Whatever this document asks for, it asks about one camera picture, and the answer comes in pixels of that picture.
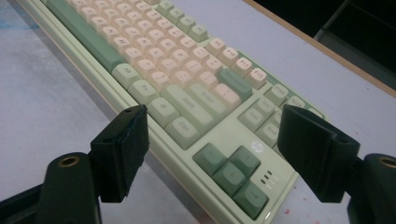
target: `spacebar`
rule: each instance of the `spacebar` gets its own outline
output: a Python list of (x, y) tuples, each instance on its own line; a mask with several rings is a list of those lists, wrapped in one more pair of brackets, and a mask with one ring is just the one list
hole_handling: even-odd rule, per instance
[(122, 57), (65, 0), (47, 0), (45, 5), (108, 73), (111, 74), (118, 64), (125, 63)]

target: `blue stain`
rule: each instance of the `blue stain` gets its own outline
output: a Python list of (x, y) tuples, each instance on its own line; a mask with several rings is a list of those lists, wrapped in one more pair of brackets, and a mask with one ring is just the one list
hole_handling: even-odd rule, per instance
[(35, 30), (39, 26), (21, 7), (0, 7), (0, 30)]

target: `mechanical keyboard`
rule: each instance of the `mechanical keyboard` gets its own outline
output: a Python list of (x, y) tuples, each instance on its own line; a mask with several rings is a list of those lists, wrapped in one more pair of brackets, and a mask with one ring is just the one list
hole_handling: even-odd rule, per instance
[(311, 104), (171, 1), (20, 4), (116, 111), (147, 105), (151, 152), (215, 221), (271, 222), (298, 177), (282, 106)]

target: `green keycap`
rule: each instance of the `green keycap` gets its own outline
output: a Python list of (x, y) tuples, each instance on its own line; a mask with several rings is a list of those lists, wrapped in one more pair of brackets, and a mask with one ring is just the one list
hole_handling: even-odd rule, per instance
[(197, 43), (208, 39), (206, 27), (203, 25), (194, 25), (188, 32), (188, 36)]
[(148, 105), (154, 99), (160, 97), (160, 94), (146, 80), (137, 80), (128, 88), (128, 92), (141, 105)]
[(180, 21), (177, 23), (178, 29), (183, 31), (184, 33), (188, 33), (189, 30), (192, 28), (192, 26), (195, 25), (195, 19), (190, 16), (185, 16), (180, 19)]
[(191, 122), (200, 134), (206, 133), (216, 124), (213, 117), (179, 86), (168, 86), (163, 90), (162, 96), (175, 107), (181, 116)]
[(264, 123), (264, 116), (253, 107), (247, 109), (238, 119), (252, 132), (256, 132)]
[(219, 82), (226, 84), (230, 89), (235, 91), (242, 102), (246, 101), (246, 99), (253, 94), (250, 84), (229, 68), (223, 69), (217, 75), (217, 78)]
[(246, 181), (244, 174), (229, 161), (213, 175), (213, 179), (230, 196), (233, 196)]
[(225, 162), (224, 155), (210, 143), (204, 146), (192, 158), (210, 176)]
[(249, 178), (259, 166), (259, 160), (245, 147), (238, 148), (229, 161), (234, 164), (246, 178)]
[(198, 131), (184, 117), (174, 119), (166, 125), (165, 130), (183, 149), (187, 149), (200, 138)]
[(233, 200), (254, 220), (267, 204), (268, 197), (255, 184), (247, 181), (233, 196)]
[(165, 16), (169, 13), (169, 11), (174, 8), (173, 3), (162, 0), (161, 3), (157, 6), (157, 11), (161, 13), (161, 15)]
[(192, 84), (187, 89), (187, 93), (207, 110), (216, 122), (220, 122), (228, 114), (227, 106), (202, 85), (198, 83)]
[(75, 36), (78, 41), (111, 73), (122, 57), (64, 0), (48, 0), (47, 8)]
[(128, 63), (117, 65), (111, 73), (111, 76), (113, 76), (125, 90), (128, 90), (128, 87), (132, 83), (142, 79), (139, 73)]
[(163, 128), (179, 116), (177, 110), (162, 97), (153, 100), (148, 105), (148, 112)]
[(268, 119), (275, 111), (274, 103), (265, 96), (254, 103), (252, 107), (260, 111), (264, 119)]
[(280, 106), (288, 98), (289, 90), (281, 84), (275, 84), (273, 88), (267, 91), (264, 96)]
[(184, 12), (178, 7), (172, 8), (169, 11), (169, 13), (166, 15), (166, 19), (168, 19), (173, 24), (177, 24), (178, 21), (180, 21), (180, 19), (183, 17), (184, 17)]
[(265, 122), (255, 134), (265, 143), (268, 147), (273, 147), (277, 142), (279, 134), (279, 127), (273, 122)]

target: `keycap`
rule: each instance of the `keycap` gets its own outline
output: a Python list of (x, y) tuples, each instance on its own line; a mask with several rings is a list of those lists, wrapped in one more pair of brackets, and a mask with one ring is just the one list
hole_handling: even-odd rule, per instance
[(173, 3), (164, 0), (161, 1), (161, 3), (157, 6), (156, 10), (159, 11), (163, 16), (167, 16), (169, 11), (174, 8), (175, 6), (173, 5)]
[(142, 14), (140, 14), (140, 13), (137, 12), (137, 11), (132, 11), (132, 12), (129, 12), (129, 13), (126, 15), (126, 19), (128, 19), (128, 21), (129, 21), (131, 24), (137, 24), (138, 22), (140, 22), (140, 21), (143, 20), (143, 16), (142, 16)]
[(192, 28), (188, 32), (188, 35), (197, 43), (201, 43), (204, 40), (208, 39), (206, 27), (201, 24), (196, 24), (192, 26)]
[(117, 65), (111, 75), (127, 90), (128, 87), (142, 77), (132, 68), (128, 63), (121, 63)]
[(290, 99), (286, 102), (286, 104), (299, 106), (301, 108), (305, 107), (305, 102), (301, 98), (295, 95), (291, 96)]
[(249, 72), (244, 80), (249, 83), (254, 89), (258, 90), (266, 83), (267, 74), (260, 68), (254, 68)]
[(182, 63), (181, 69), (188, 72), (194, 79), (196, 79), (196, 77), (201, 75), (202, 72), (204, 71), (204, 68), (201, 66), (201, 64), (195, 60)]
[(184, 12), (178, 7), (174, 7), (169, 10), (168, 14), (166, 14), (166, 19), (168, 19), (173, 24), (177, 24), (180, 19), (184, 17)]
[(158, 72), (158, 68), (155, 64), (148, 59), (140, 60), (134, 68), (143, 78), (147, 78), (151, 74)]
[(83, 7), (81, 12), (84, 15), (86, 22), (90, 22), (92, 17), (98, 16), (98, 12), (93, 9), (93, 7)]
[(163, 97), (159, 97), (149, 103), (148, 112), (163, 128), (179, 117), (177, 110)]
[(168, 100), (180, 115), (185, 117), (200, 134), (206, 133), (214, 125), (213, 117), (177, 85), (163, 90), (162, 97)]
[(222, 120), (229, 113), (225, 104), (200, 84), (191, 85), (187, 89), (187, 93), (209, 112), (216, 122)]
[(204, 68), (208, 71), (213, 73), (214, 75), (218, 74), (223, 69), (223, 64), (217, 58), (209, 58), (205, 64)]
[(259, 160), (247, 148), (240, 147), (229, 161), (234, 164), (246, 178), (249, 178), (260, 165)]
[(212, 90), (219, 84), (218, 79), (210, 72), (203, 72), (195, 80), (197, 83), (202, 84), (207, 90)]
[(137, 80), (128, 88), (128, 92), (141, 105), (148, 105), (160, 97), (160, 94), (146, 80)]
[(165, 130), (183, 149), (187, 149), (200, 137), (195, 127), (184, 117), (174, 119)]
[(155, 88), (158, 92), (164, 90), (167, 86), (172, 84), (172, 81), (169, 79), (164, 72), (155, 72), (148, 76), (147, 81)]
[(48, 1), (46, 6), (59, 15), (58, 19), (94, 55), (108, 73), (111, 73), (118, 64), (125, 63), (121, 56), (65, 1)]
[(277, 106), (280, 106), (287, 98), (289, 90), (286, 89), (281, 84), (275, 84), (273, 88), (271, 88), (264, 95), (272, 102), (274, 102)]
[(246, 101), (246, 99), (253, 94), (251, 86), (229, 68), (222, 70), (218, 74), (218, 80), (230, 87), (239, 95), (242, 101)]
[(256, 101), (253, 106), (253, 108), (256, 108), (260, 114), (262, 114), (263, 119), (267, 120), (275, 111), (275, 104), (270, 101), (266, 97), (260, 98), (258, 101)]
[(220, 38), (214, 38), (209, 42), (209, 44), (205, 48), (211, 54), (218, 56), (220, 53), (222, 53), (225, 50), (226, 46), (224, 41), (222, 41)]
[(191, 16), (185, 16), (180, 19), (177, 23), (177, 27), (184, 33), (188, 33), (189, 30), (195, 25), (195, 19)]
[(273, 147), (279, 134), (279, 128), (272, 122), (266, 122), (255, 134), (269, 147)]
[(264, 116), (253, 107), (247, 109), (238, 119), (252, 132), (256, 132), (265, 122)]
[(161, 2), (161, 0), (144, 0), (149, 5), (157, 5)]
[(218, 58), (222, 63), (231, 67), (238, 60), (238, 52), (233, 48), (227, 48), (219, 54)]
[(227, 85), (220, 83), (212, 91), (213, 94), (219, 97), (219, 99), (229, 108), (234, 110), (241, 104), (241, 98)]
[(152, 48), (146, 52), (145, 55), (150, 61), (154, 62), (155, 64), (160, 63), (162, 60), (166, 58), (165, 53), (159, 48)]
[(138, 62), (142, 61), (144, 58), (143, 53), (136, 48), (128, 48), (125, 50), (123, 57), (125, 60), (133, 66), (137, 66)]
[(183, 70), (177, 71), (175, 75), (171, 77), (171, 80), (173, 81), (173, 83), (177, 84), (181, 89), (186, 89), (192, 83), (194, 83), (194, 80), (192, 79), (190, 74)]
[(244, 174), (232, 163), (225, 164), (213, 175), (213, 180), (230, 196), (233, 196), (245, 183)]
[(195, 154), (193, 159), (210, 176), (226, 162), (224, 155), (210, 143)]
[(268, 197), (255, 184), (247, 181), (247, 183), (233, 196), (233, 200), (251, 219), (256, 219), (257, 215), (267, 204)]
[(244, 78), (250, 71), (253, 63), (245, 57), (236, 61), (231, 67), (241, 78)]

